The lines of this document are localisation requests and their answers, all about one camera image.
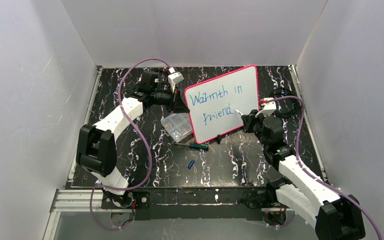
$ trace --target white connector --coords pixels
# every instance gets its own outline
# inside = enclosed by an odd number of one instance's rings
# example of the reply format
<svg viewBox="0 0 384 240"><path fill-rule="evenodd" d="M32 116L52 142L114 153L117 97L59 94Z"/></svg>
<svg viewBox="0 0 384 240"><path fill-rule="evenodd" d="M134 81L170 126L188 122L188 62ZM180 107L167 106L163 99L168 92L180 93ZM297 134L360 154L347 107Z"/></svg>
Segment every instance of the white connector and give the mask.
<svg viewBox="0 0 384 240"><path fill-rule="evenodd" d="M170 67L170 68L168 69L168 72L169 72L170 74L174 74L174 73L176 72L176 70L175 70L174 67Z"/></svg>
<svg viewBox="0 0 384 240"><path fill-rule="evenodd" d="M168 75L168 82L170 83L172 92L175 91L176 84L180 83L183 79L183 75L180 72L174 72Z"/></svg>
<svg viewBox="0 0 384 240"><path fill-rule="evenodd" d="M273 97L263 98L263 101L269 101L269 100L273 100ZM255 117L258 117L258 115L260 114L262 114L264 117L268 117L272 115L274 111L276 111L276 103L274 101L269 103L263 103L261 106L262 106L261 110L257 112Z"/></svg>

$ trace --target whiteboard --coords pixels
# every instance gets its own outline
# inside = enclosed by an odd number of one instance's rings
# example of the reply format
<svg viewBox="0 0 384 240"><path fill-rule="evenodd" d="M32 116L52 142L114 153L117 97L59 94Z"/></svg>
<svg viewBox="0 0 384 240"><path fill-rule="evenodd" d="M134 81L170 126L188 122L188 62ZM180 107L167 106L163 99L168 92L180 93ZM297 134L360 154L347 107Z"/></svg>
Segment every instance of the whiteboard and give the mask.
<svg viewBox="0 0 384 240"><path fill-rule="evenodd" d="M239 114L260 109L257 67L249 65L189 86L184 99L195 141L208 142L243 126Z"/></svg>

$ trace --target red whiteboard frame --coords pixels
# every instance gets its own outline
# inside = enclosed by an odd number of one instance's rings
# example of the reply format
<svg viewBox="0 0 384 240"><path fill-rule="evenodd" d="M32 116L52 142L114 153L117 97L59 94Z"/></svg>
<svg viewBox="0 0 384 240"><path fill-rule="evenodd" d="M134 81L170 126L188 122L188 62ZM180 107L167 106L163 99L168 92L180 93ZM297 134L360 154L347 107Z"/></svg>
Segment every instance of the red whiteboard frame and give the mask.
<svg viewBox="0 0 384 240"><path fill-rule="evenodd" d="M184 91L183 91L183 97L184 97L184 99L185 99L185 104L186 104L186 106L189 108L189 106L188 106L188 101L186 101L186 99L187 99L187 96L186 96L186 90L191 89L191 88L194 88L194 87L199 86L199 85L201 85L201 84L205 84L205 83L208 83L208 82L210 82L210 81L216 80L216 79L221 78L221 77L223 77L223 76L226 76L226 75L229 75L229 74L233 74L233 73L235 73L235 72L238 72L238 71L241 71L241 70L250 68L250 67L254 67L254 68L255 68L255 76L256 76L256 79L257 79L257 82L256 82L256 86L257 86L257 103L259 103L259 102L260 102L260 91L259 91L259 86L258 86L258 71L257 71L257 66L252 64L252 65L244 66L244 67L241 67L241 68L239 68L239 69L230 71L230 72L225 73L225 74L222 74L222 75L220 75L220 76L216 76L216 77L213 77L213 78L211 78L211 79L208 79L208 80L205 80L205 81L202 81L202 82L198 82L197 84L194 84L194 85L192 85L192 86L188 86L188 87L185 88ZM193 137L195 138L195 142L196 142L197 144L203 144L203 143L209 142L209 141L211 141L211 140L217 138L217 136L215 136L215 137L210 138L210 139L208 139L208 140L205 140L205 141L202 141L202 142L197 142L197 138L195 137L194 123L192 122L192 118L191 118L191 114L190 114L190 113L189 113L189 119L190 119L190 125L192 126ZM240 125L240 126L234 128L234 129L232 129L232 130L229 130L229 131L226 131L226 132L224 132L224 133L221 133L220 135L221 135L221 136L222 136L222 135L226 135L226 134L228 134L228 133L230 133L230 132L232 132L232 131L235 131L236 129L240 129L240 128L242 128L243 126L244 126L244 125Z"/></svg>

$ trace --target screwdriver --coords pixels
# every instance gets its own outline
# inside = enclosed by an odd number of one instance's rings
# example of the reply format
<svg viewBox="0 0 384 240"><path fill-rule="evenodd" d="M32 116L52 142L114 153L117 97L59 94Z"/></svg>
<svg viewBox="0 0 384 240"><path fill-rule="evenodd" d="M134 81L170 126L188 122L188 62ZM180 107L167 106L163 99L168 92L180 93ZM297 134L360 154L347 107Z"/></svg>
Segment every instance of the screwdriver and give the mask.
<svg viewBox="0 0 384 240"><path fill-rule="evenodd" d="M198 143L191 143L191 144L186 144L186 143L175 143L176 145L181 145L181 146L188 146L191 149L202 149L204 151L208 150L208 144L198 144Z"/></svg>

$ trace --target black bracket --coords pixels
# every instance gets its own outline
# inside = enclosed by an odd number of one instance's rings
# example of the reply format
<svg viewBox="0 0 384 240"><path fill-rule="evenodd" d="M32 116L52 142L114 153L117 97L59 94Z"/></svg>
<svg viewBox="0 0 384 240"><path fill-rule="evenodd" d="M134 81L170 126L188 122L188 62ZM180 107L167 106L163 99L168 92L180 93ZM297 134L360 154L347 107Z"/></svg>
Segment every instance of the black bracket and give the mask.
<svg viewBox="0 0 384 240"><path fill-rule="evenodd" d="M75 162L89 172L106 177L117 164L114 134L88 124L80 128Z"/></svg>
<svg viewBox="0 0 384 240"><path fill-rule="evenodd" d="M283 185L290 184L291 181L285 177L282 177L276 181L268 182L265 185L265 197L269 203L277 203L278 197L276 196L276 190L282 187Z"/></svg>
<svg viewBox="0 0 384 240"><path fill-rule="evenodd" d="M359 202L354 196L351 199ZM351 202L341 197L328 202L318 210L315 234L321 240L359 240L366 236L362 212Z"/></svg>
<svg viewBox="0 0 384 240"><path fill-rule="evenodd" d="M242 193L242 198L238 201L239 204L245 204L250 209L261 209L267 204L266 191L257 190Z"/></svg>
<svg viewBox="0 0 384 240"><path fill-rule="evenodd" d="M153 105L163 105L170 113L189 113L177 86L171 89L170 83L160 79L155 71L143 71L141 81L130 87L125 96L139 100L146 109Z"/></svg>
<svg viewBox="0 0 384 240"><path fill-rule="evenodd" d="M279 170L279 162L293 155L294 150L284 142L285 131L282 120L273 115L264 117L256 109L248 115L242 115L243 129L246 133L254 133L260 143L264 145L263 154L267 162Z"/></svg>
<svg viewBox="0 0 384 240"><path fill-rule="evenodd" d="M109 191L103 190L104 196L102 198L102 209L118 209L115 207L114 202L121 205L122 208L132 208L132 200L136 199L136 206L134 209L149 209L151 207L151 195L147 191L126 191L124 195L115 195Z"/></svg>

